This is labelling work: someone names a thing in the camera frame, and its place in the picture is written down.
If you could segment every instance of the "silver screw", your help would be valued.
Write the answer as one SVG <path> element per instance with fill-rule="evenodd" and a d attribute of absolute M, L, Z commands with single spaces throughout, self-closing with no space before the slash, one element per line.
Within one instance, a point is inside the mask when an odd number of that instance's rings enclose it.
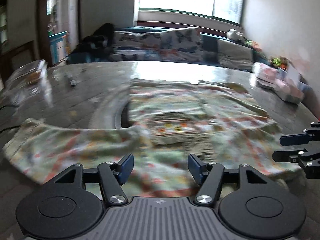
<path fill-rule="evenodd" d="M 112 203 L 123 203 L 125 201 L 124 196 L 115 195 L 110 198 Z"/>
<path fill-rule="evenodd" d="M 212 201 L 212 197 L 210 196 L 207 196 L 207 195 L 201 195 L 199 197 L 196 198 L 196 200 L 199 202 L 199 203 L 210 203 Z"/>

